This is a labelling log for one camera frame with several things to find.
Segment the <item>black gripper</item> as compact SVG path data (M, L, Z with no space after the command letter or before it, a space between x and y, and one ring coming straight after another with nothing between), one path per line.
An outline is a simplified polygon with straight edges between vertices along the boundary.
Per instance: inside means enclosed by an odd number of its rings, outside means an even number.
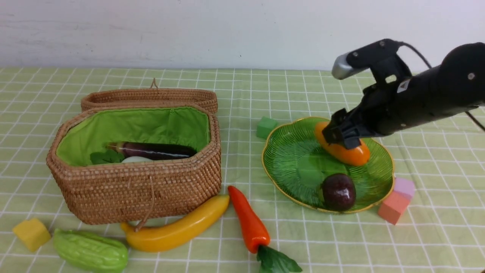
M375 84L364 89L362 102L353 111L336 111L322 130L328 144L346 150L362 145L360 137L382 137L429 122L427 72L387 82L373 74Z

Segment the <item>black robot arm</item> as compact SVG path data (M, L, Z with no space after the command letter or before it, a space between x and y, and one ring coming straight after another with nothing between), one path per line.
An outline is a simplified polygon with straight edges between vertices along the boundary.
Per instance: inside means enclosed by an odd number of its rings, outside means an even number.
M362 138L392 135L461 113L471 116L471 110L484 106L484 43L460 45L440 65L416 75L398 55L402 46L415 50L408 43L383 39L335 60L335 79L369 69L375 83L364 88L357 107L336 111L325 128L316 129L317 137L351 150Z

